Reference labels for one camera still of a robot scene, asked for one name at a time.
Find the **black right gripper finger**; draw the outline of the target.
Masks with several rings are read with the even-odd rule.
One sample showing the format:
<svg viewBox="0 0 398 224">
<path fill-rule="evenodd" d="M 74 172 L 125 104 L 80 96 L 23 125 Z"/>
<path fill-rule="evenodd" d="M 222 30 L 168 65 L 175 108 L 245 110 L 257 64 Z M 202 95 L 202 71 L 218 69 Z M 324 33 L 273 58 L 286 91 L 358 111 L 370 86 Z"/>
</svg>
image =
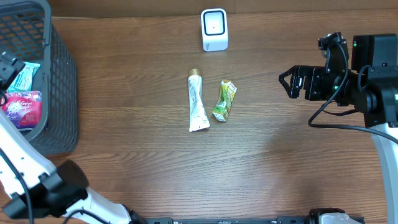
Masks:
<svg viewBox="0 0 398 224">
<path fill-rule="evenodd" d="M 288 69 L 286 72 L 279 75 L 279 78 L 280 79 L 285 79 L 286 77 L 297 78 L 297 77 L 299 77 L 299 68 L 300 68 L 300 65 L 294 65 L 293 67 Z"/>
<path fill-rule="evenodd" d="M 289 98 L 299 97 L 299 79 L 296 76 L 290 77 L 290 82 L 285 81 L 286 76 L 280 76 L 279 82 L 284 87 Z"/>
</svg>

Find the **green juice carton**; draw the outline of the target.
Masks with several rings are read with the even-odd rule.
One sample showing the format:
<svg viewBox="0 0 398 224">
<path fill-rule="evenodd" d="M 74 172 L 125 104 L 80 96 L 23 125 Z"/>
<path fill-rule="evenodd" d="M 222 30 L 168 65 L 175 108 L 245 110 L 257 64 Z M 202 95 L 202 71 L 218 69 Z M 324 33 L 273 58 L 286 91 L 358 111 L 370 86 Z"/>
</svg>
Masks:
<svg viewBox="0 0 398 224">
<path fill-rule="evenodd" d="M 231 80 L 222 80 L 217 104 L 212 110 L 216 120 L 227 122 L 237 88 Z"/>
</svg>

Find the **white tube gold cap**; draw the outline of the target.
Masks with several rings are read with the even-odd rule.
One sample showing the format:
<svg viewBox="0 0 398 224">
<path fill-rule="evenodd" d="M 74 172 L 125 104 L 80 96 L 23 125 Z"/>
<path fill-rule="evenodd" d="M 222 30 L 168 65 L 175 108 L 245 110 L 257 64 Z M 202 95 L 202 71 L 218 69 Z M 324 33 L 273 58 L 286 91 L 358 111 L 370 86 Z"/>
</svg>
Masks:
<svg viewBox="0 0 398 224">
<path fill-rule="evenodd" d="M 210 127 L 205 107 L 202 102 L 203 79 L 201 72 L 193 68 L 188 72 L 188 97 L 190 107 L 189 131 L 199 131 Z"/>
</svg>

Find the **teal wet wipes pack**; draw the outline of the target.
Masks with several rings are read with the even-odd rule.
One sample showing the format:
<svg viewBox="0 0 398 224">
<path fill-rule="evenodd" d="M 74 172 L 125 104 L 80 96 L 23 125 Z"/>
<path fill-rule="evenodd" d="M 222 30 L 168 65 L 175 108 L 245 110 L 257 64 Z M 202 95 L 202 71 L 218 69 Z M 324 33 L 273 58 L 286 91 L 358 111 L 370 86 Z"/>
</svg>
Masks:
<svg viewBox="0 0 398 224">
<path fill-rule="evenodd" d="M 24 62 L 25 67 L 18 73 L 17 77 L 7 89 L 8 93 L 31 91 L 35 74 L 40 68 L 39 63 Z"/>
</svg>

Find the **red purple pad pack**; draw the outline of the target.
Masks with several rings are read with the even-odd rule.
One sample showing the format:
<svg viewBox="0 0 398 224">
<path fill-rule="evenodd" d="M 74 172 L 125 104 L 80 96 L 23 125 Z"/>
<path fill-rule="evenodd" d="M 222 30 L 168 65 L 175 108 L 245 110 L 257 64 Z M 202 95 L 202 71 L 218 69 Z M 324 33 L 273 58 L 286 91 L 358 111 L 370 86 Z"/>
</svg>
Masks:
<svg viewBox="0 0 398 224">
<path fill-rule="evenodd" d="M 32 130 L 41 119 L 42 94 L 37 90 L 6 93 L 1 98 L 1 108 L 18 130 Z"/>
</svg>

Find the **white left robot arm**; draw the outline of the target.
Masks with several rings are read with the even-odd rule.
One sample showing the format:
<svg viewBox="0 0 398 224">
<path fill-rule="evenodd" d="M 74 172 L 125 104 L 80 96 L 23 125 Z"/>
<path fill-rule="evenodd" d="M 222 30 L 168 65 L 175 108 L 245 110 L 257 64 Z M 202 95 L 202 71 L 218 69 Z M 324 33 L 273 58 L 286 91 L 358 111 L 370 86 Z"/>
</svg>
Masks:
<svg viewBox="0 0 398 224">
<path fill-rule="evenodd" d="M 1 183 L 11 201 L 3 212 L 11 219 L 65 217 L 86 223 L 145 223 L 125 205 L 90 188 L 80 167 L 66 160 L 58 167 L 37 152 L 1 113 Z"/>
</svg>

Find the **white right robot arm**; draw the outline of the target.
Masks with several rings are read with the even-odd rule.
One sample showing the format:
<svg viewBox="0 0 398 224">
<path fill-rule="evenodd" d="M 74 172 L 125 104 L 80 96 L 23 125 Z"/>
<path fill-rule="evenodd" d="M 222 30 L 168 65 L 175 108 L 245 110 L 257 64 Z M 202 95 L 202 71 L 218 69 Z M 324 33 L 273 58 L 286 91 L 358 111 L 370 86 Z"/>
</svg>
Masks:
<svg viewBox="0 0 398 224">
<path fill-rule="evenodd" d="M 341 32 L 318 40 L 325 66 L 295 65 L 279 75 L 290 98 L 324 104 L 309 118 L 313 128 L 350 129 L 369 133 L 376 147 L 384 181 L 387 221 L 397 223 L 397 34 L 356 35 L 348 52 Z M 315 124 L 314 119 L 335 102 L 352 105 L 344 116 L 362 113 L 364 126 Z"/>
</svg>

